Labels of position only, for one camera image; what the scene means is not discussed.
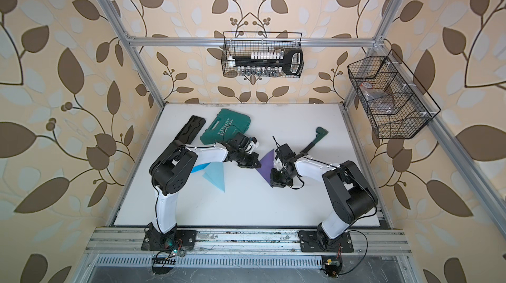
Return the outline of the purple square paper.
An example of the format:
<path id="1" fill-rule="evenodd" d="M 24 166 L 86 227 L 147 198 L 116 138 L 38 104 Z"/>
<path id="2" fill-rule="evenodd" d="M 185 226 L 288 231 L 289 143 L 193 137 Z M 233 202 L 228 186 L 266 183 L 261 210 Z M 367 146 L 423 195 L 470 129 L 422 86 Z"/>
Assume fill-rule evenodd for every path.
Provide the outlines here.
<path id="1" fill-rule="evenodd" d="M 261 167 L 256 169 L 269 186 L 271 185 L 271 171 L 274 168 L 274 162 L 275 151 L 271 150 L 260 159 Z"/>

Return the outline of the light blue square paper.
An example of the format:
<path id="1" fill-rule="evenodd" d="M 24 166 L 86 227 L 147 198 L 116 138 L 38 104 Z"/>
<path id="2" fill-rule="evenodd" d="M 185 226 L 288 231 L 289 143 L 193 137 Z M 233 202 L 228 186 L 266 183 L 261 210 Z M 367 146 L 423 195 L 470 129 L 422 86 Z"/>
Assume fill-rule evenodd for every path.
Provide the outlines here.
<path id="1" fill-rule="evenodd" d="M 225 175 L 223 163 L 210 163 L 204 169 L 204 178 L 217 189 L 225 192 Z"/>

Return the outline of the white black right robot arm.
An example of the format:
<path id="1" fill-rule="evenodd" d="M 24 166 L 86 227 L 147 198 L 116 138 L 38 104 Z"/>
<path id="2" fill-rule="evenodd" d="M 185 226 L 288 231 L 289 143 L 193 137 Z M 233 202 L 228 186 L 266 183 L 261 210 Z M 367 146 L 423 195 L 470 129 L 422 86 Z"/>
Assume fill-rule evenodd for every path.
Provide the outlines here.
<path id="1" fill-rule="evenodd" d="M 350 160 L 334 165 L 307 153 L 296 154 L 287 145 L 275 150 L 270 185 L 295 189 L 293 180 L 303 177 L 323 182 L 333 212 L 317 227 L 317 239 L 325 247 L 340 239 L 359 219 L 377 209 L 378 197 L 358 166 Z"/>

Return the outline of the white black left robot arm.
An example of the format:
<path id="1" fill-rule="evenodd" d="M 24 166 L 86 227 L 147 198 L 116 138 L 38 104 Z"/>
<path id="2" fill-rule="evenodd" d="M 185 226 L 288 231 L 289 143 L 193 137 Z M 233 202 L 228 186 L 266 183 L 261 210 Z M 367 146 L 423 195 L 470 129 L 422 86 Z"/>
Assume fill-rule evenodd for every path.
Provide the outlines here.
<path id="1" fill-rule="evenodd" d="M 187 183 L 194 167 L 212 163 L 236 163 L 240 168 L 260 168 L 256 138 L 241 132 L 229 141 L 192 146 L 179 140 L 171 142 L 149 169 L 156 192 L 152 224 L 160 234 L 168 234 L 176 225 L 177 194 Z"/>

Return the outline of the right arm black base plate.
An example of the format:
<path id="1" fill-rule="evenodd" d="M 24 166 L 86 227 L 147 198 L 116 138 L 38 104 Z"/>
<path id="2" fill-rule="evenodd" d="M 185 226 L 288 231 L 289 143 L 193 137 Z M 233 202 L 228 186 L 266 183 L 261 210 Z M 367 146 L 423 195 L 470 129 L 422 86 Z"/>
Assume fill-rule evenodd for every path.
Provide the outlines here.
<path id="1" fill-rule="evenodd" d="M 344 232 L 335 239 L 329 239 L 323 231 L 317 230 L 300 230 L 297 235 L 303 253 L 352 253 L 354 251 L 348 232 Z"/>

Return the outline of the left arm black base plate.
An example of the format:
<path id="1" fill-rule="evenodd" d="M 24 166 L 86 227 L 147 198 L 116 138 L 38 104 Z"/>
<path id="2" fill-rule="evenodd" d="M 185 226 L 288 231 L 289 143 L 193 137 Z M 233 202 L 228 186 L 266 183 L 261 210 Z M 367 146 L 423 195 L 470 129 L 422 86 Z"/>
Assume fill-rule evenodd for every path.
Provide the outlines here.
<path id="1" fill-rule="evenodd" d="M 142 251 L 193 250 L 196 243 L 196 230 L 172 230 L 161 234 L 155 229 L 146 229 L 142 241 Z"/>

